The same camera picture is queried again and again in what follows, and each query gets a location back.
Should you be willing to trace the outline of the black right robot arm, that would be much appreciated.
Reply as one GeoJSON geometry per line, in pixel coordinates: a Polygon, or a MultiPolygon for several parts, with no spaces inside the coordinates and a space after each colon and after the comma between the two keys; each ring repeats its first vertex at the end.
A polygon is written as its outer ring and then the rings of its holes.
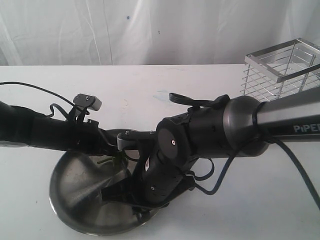
{"type": "Polygon", "coordinates": [[[289,156],[314,202],[320,202],[310,177],[287,146],[287,142],[317,142],[320,139],[320,89],[318,87],[273,101],[250,96],[195,100],[171,93],[172,102],[188,106],[185,113],[166,117],[155,131],[125,129],[117,136],[120,152],[137,150],[139,159],[132,175],[101,189],[103,202],[120,203],[143,210],[166,207],[211,174],[197,176],[192,166],[199,159],[226,158],[214,195],[236,157],[256,157],[276,144],[289,156]]]}

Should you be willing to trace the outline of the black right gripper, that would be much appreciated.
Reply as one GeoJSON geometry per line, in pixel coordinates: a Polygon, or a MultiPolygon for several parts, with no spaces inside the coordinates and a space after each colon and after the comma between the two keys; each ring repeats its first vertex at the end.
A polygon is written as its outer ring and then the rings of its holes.
{"type": "Polygon", "coordinates": [[[195,188],[192,176],[183,176],[180,181],[173,180],[174,188],[159,188],[152,184],[144,187],[137,178],[130,176],[100,190],[103,203],[117,203],[130,206],[134,215],[144,215],[167,207],[170,202],[186,191],[195,188]]]}

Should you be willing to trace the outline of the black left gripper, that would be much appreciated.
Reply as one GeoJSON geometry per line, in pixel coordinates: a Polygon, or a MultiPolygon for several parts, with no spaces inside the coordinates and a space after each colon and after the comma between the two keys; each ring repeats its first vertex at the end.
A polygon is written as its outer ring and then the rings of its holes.
{"type": "Polygon", "coordinates": [[[97,121],[76,124],[72,132],[72,150],[86,155],[108,155],[118,151],[120,129],[99,128],[97,121]]]}

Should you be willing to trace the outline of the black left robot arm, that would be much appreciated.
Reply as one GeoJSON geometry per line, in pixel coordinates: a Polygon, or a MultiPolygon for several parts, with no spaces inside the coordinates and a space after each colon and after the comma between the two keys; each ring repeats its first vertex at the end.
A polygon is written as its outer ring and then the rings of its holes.
{"type": "Polygon", "coordinates": [[[117,139],[98,123],[52,119],[29,108],[0,103],[0,145],[79,152],[90,156],[115,155],[117,139]]]}

